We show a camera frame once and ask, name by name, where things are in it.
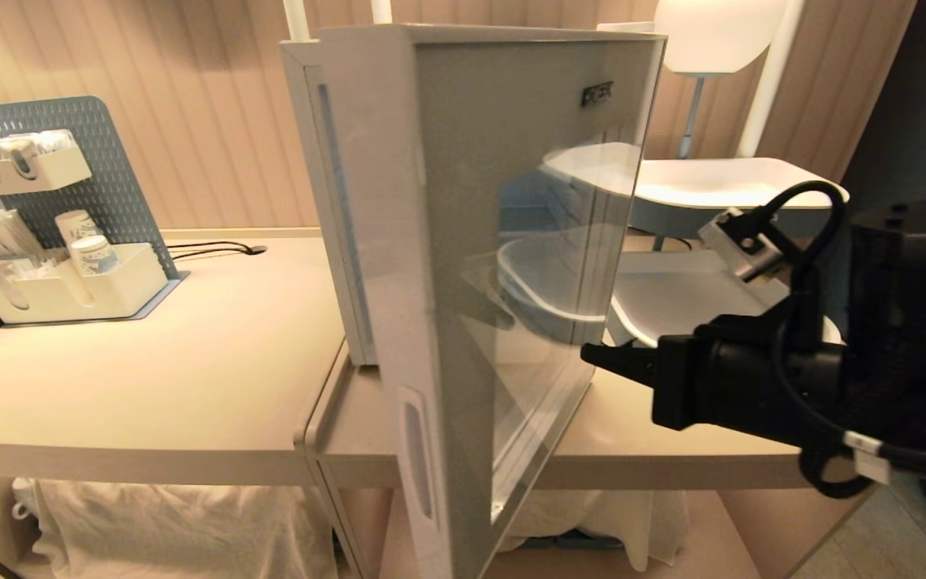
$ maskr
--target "white organizer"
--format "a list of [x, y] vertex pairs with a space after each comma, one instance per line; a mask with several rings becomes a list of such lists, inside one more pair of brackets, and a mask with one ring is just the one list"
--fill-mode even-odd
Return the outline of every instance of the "white organizer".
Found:
[[29, 163], [34, 169], [33, 179], [19, 175], [10, 158], [0, 158], [0, 195], [54, 191], [92, 176], [92, 170], [88, 169], [88, 162], [77, 146], [36, 155]]
[[[66, 260], [59, 265], [59, 277], [3, 282], [10, 286], [0, 286], [0, 318], [6, 323], [33, 323], [134, 315], [162, 290], [166, 275], [150, 244], [113, 248], [121, 266], [106, 274], [81, 276], [73, 260]], [[27, 307], [18, 307], [23, 301]]]

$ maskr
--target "cabinet door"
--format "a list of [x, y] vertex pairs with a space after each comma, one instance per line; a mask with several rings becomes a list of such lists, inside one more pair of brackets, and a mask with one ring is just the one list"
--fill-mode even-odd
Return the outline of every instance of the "cabinet door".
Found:
[[416, 557], [473, 579], [588, 388], [664, 41], [321, 35]]

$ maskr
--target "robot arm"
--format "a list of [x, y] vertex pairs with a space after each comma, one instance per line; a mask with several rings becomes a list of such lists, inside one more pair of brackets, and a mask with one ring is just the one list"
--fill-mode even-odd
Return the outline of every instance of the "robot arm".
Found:
[[[831, 217], [800, 250], [772, 224], [804, 191], [831, 198]], [[720, 315], [658, 347], [587, 344], [581, 358], [654, 389], [653, 421], [713, 424], [801, 447], [802, 474], [824, 495], [848, 498], [890, 466], [926, 477], [926, 202], [863, 214], [853, 224], [850, 336], [821, 340], [813, 261], [844, 213], [823, 181], [791, 187], [746, 214], [728, 210], [701, 232], [748, 280], [787, 261], [789, 296], [758, 316]], [[859, 476], [828, 481], [824, 466], [855, 455]]]

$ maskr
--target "beige wall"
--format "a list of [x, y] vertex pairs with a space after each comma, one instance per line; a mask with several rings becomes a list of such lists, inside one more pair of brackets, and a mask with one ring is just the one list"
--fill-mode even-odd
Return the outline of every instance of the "beige wall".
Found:
[[[807, 0], [760, 143], [839, 179], [916, 0]], [[312, 30], [370, 0], [306, 0]], [[655, 0], [393, 0], [396, 22], [594, 28]], [[161, 227], [316, 224], [276, 43], [282, 0], [0, 0], [0, 102], [95, 94]], [[734, 154], [761, 59], [706, 84], [694, 157]], [[672, 157], [692, 81], [666, 73], [646, 153]]]

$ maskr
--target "pegboard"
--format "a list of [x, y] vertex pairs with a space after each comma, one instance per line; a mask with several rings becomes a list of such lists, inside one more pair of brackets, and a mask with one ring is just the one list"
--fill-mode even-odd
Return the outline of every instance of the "pegboard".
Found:
[[16, 209], [42, 246], [65, 247], [55, 216], [87, 210], [110, 243], [151, 243], [166, 278], [178, 279], [138, 179], [117, 135], [117, 127], [98, 96], [68, 96], [0, 104], [0, 137], [70, 129], [84, 153], [92, 178], [56, 191], [1, 195], [6, 209]]

